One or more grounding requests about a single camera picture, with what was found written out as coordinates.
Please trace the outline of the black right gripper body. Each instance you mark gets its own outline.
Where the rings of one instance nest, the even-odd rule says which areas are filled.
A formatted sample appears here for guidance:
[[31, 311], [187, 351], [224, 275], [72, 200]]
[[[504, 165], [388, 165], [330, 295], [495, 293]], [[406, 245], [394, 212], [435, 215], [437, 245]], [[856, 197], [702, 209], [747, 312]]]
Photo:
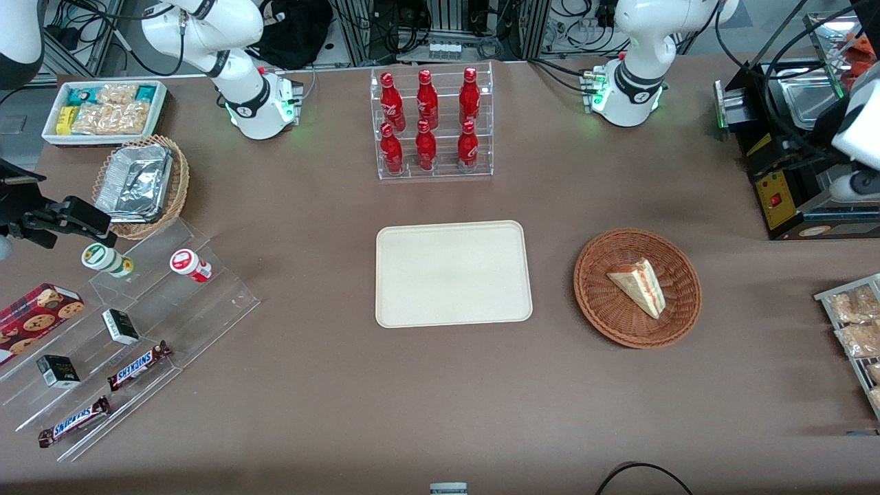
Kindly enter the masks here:
[[59, 206], [41, 194], [46, 177], [1, 160], [2, 235], [27, 239], [46, 250], [56, 245]]

